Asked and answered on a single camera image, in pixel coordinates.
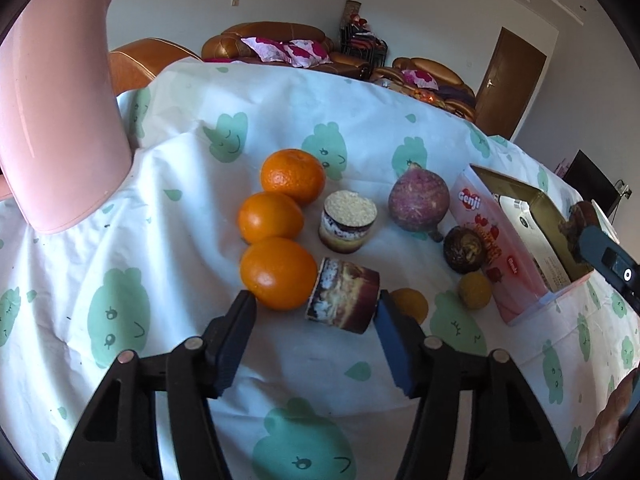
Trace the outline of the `person's right hand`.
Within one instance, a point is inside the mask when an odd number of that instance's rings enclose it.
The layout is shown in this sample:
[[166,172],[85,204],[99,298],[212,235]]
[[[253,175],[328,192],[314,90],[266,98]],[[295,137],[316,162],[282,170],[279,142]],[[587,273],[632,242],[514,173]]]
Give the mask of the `person's right hand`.
[[620,419],[628,408],[637,376],[638,368],[634,368],[608,397],[608,403],[598,415],[578,454],[579,477],[597,470],[603,457],[612,450],[617,440]]

